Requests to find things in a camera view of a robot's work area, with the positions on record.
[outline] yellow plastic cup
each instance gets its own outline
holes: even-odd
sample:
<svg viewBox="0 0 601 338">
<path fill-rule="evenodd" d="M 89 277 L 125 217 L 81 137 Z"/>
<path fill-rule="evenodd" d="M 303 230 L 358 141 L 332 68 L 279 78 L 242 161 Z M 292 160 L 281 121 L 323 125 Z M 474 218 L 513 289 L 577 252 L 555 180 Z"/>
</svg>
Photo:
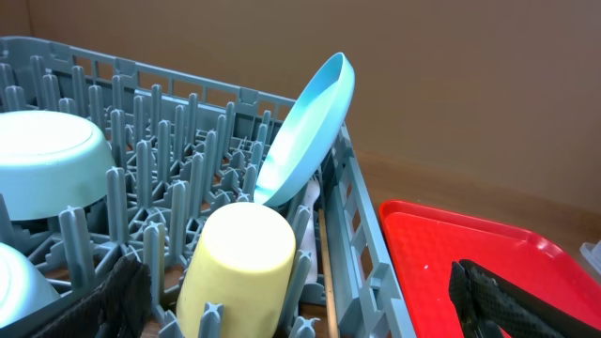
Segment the yellow plastic cup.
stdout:
<svg viewBox="0 0 601 338">
<path fill-rule="evenodd" d="M 222 338 L 275 333 L 294 260 L 290 225 L 256 203 L 234 203 L 207 219 L 177 301 L 184 336 L 197 337 L 207 301 L 223 304 Z"/>
</svg>

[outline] gray plastic dish rack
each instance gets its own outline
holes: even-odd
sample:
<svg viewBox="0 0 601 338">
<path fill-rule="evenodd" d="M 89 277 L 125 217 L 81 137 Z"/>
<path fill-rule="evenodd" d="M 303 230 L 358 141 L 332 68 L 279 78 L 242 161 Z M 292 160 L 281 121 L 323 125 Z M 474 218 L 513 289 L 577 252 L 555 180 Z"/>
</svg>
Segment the gray plastic dish rack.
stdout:
<svg viewBox="0 0 601 338">
<path fill-rule="evenodd" d="M 103 79 L 100 64 L 111 65 L 113 76 Z M 158 84 L 141 87 L 147 75 L 166 79 L 166 92 Z M 200 93 L 179 97 L 175 83 Z M 211 104 L 208 91 L 229 93 L 235 101 Z M 106 274 L 120 256 L 148 263 L 159 336 L 180 337 L 167 305 L 177 299 L 204 221 L 225 204 L 252 201 L 258 169 L 282 125 L 278 114 L 294 102 L 62 43 L 0 38 L 0 112 L 43 109 L 90 118 L 105 131 L 116 161 L 107 172 L 106 198 L 66 208 L 58 217 L 12 223 L 0 195 L 0 238 L 44 274 L 68 268 L 70 281 L 48 278 L 63 296 Z M 272 112 L 260 115 L 260 105 Z M 322 198 L 316 207 L 326 215 L 341 334 L 414 337 L 346 126 L 317 174 Z M 278 208 L 298 241 L 309 218 L 303 194 Z M 323 275 L 317 284 L 304 285 L 310 264 L 308 253 L 299 251 L 280 318 L 289 337 L 316 336 L 315 320 L 298 311 L 299 302 L 325 303 Z M 184 268 L 183 275 L 165 290 L 164 271 L 175 265 Z M 217 337 L 227 309 L 220 304 L 205 309 L 200 336 Z"/>
</svg>

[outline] red plastic tray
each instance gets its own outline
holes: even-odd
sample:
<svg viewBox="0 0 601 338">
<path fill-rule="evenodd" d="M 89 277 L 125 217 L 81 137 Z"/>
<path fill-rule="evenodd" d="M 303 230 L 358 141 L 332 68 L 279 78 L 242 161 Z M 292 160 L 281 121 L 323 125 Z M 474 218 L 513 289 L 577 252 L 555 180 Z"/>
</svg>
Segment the red plastic tray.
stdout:
<svg viewBox="0 0 601 338">
<path fill-rule="evenodd" d="M 462 258 L 601 330 L 601 287 L 540 235 L 403 201 L 383 203 L 379 216 L 419 337 L 463 337 L 448 293 L 451 262 Z"/>
</svg>

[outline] brown wall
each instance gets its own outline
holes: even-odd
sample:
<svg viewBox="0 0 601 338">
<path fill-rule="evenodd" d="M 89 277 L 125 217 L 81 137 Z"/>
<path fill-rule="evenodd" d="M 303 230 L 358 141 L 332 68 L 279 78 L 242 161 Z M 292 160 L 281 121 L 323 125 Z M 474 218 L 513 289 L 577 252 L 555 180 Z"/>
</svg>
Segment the brown wall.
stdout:
<svg viewBox="0 0 601 338">
<path fill-rule="evenodd" d="M 331 54 L 354 146 L 601 211 L 601 2 L 44 1 L 33 34 L 284 96 Z"/>
<path fill-rule="evenodd" d="M 27 1 L 0 0 L 0 36 L 31 35 Z"/>
</svg>

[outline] plastic dish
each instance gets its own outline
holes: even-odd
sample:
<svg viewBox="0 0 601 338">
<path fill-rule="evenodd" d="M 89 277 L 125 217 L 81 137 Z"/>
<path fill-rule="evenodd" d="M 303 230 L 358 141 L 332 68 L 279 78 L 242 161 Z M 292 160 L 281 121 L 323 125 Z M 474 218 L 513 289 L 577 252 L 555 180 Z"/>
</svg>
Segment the plastic dish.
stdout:
<svg viewBox="0 0 601 338">
<path fill-rule="evenodd" d="M 0 192 L 12 221 L 57 216 L 106 195 L 115 165 L 104 135 L 76 115 L 0 114 Z"/>
<path fill-rule="evenodd" d="M 60 296 L 22 253 L 0 243 L 0 328 Z"/>
<path fill-rule="evenodd" d="M 404 201 L 379 209 L 382 229 L 419 337 L 463 337 L 449 298 L 451 262 L 469 259 L 601 329 L 601 288 L 540 235 Z"/>
<path fill-rule="evenodd" d="M 273 140 L 256 181 L 256 203 L 277 207 L 302 188 L 330 150 L 354 88 L 355 71 L 344 54 L 319 69 Z"/>
<path fill-rule="evenodd" d="M 220 337 L 271 337 L 295 255 L 290 224 L 257 203 L 232 203 L 207 219 L 177 301 L 186 337 L 203 330 L 207 301 L 223 305 Z"/>
</svg>

